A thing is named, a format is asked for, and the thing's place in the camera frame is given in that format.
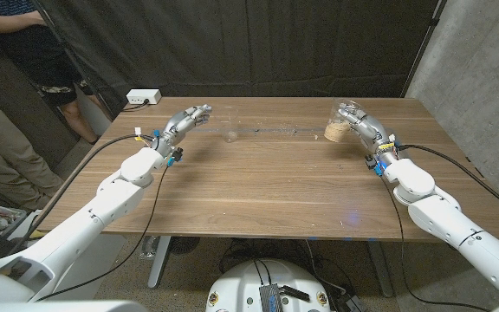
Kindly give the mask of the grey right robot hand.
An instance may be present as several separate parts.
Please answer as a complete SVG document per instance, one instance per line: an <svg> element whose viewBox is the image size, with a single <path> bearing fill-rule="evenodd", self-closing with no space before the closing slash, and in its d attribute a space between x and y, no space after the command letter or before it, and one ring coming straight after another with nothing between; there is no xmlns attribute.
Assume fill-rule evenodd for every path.
<svg viewBox="0 0 499 312"><path fill-rule="evenodd" d="M389 166L399 158L393 140L382 124L360 107L344 104L338 109L341 118L347 121L350 128L360 137L365 148L378 159L378 162Z"/></svg>

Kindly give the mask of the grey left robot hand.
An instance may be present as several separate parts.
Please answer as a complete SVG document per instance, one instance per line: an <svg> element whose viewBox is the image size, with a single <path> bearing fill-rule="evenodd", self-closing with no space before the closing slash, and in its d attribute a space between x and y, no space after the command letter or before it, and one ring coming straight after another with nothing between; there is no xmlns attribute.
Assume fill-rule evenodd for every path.
<svg viewBox="0 0 499 312"><path fill-rule="evenodd" d="M184 111L174 114L166 123L159 136L151 143L151 148L157 150L163 157L180 143L194 127L206 123L210 118L212 106L188 107Z"/></svg>

